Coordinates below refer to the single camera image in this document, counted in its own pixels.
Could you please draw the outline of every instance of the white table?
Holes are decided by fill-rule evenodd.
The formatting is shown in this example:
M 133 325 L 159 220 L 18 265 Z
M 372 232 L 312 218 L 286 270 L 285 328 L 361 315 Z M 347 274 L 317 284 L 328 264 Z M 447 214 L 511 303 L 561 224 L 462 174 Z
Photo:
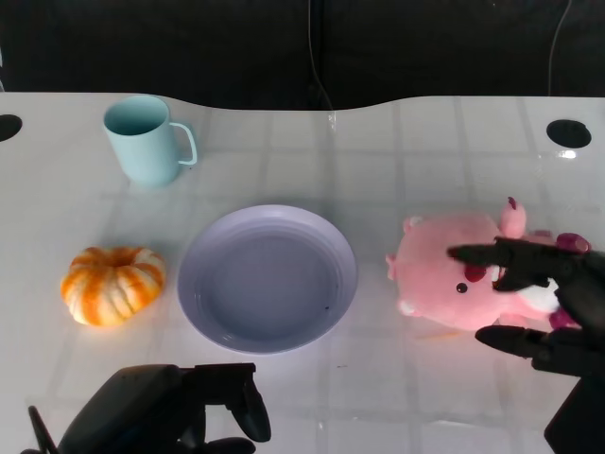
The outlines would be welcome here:
M 260 453 L 541 454 L 542 430 L 575 379 L 537 373 L 471 334 L 395 309 L 386 252 L 413 214 L 473 208 L 497 216 L 507 196 L 532 228 L 574 231 L 605 248 L 596 177 L 605 100 L 426 97 L 327 113 L 240 112 L 168 99 L 197 132 L 201 159 L 162 190 L 131 186 L 101 128 L 123 95 L 0 94 L 22 131 L 0 143 L 0 440 L 34 447 L 26 405 L 58 441 L 121 367 L 254 361 L 273 439 Z M 582 121 L 593 142 L 576 159 L 545 135 Z M 335 223 L 357 255 L 349 313 L 299 350 L 250 357 L 217 347 L 183 317 L 178 265 L 194 235 L 235 209 L 283 202 Z M 59 282 L 81 249 L 146 245 L 168 263 L 162 298 L 122 327 L 76 324 Z M 241 435 L 209 410 L 209 438 Z

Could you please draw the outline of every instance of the orange striped pumpkin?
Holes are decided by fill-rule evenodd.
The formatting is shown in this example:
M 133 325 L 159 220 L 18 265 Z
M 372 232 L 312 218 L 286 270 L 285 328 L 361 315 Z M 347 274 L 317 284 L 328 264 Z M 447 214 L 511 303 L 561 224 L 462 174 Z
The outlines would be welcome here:
M 88 248 L 60 283 L 60 294 L 77 322 L 123 323 L 155 300 L 165 281 L 162 258 L 145 248 Z

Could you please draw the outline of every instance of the hole in table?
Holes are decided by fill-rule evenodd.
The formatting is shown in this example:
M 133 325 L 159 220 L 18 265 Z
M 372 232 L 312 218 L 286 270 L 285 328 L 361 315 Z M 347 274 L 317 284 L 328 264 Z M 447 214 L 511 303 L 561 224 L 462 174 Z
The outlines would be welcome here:
M 548 125 L 546 134 L 555 144 L 566 148 L 582 148 L 593 137 L 583 123 L 576 120 L 556 120 Z
M 0 115 L 0 142 L 17 135 L 22 126 L 23 121 L 17 115 Z

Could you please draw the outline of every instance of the light blue mug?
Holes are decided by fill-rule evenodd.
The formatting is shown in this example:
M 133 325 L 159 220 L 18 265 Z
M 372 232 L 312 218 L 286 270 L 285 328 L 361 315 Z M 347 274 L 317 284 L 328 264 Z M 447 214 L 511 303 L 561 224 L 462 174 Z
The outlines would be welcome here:
M 105 132 L 124 173 L 135 183 L 163 186 L 179 174 L 180 165 L 198 161 L 193 134 L 181 123 L 170 121 L 170 110 L 155 96 L 131 96 L 105 112 Z M 179 161 L 179 146 L 172 130 L 183 128 L 191 143 L 192 159 Z

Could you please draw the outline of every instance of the purple plate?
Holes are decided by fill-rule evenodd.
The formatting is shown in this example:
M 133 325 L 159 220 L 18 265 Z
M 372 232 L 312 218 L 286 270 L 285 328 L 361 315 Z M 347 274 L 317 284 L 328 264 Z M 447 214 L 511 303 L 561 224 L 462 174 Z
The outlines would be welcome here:
M 204 230 L 179 271 L 179 301 L 206 338 L 248 353 L 314 341 L 357 288 L 351 246 L 330 222 L 282 205 L 231 213 Z

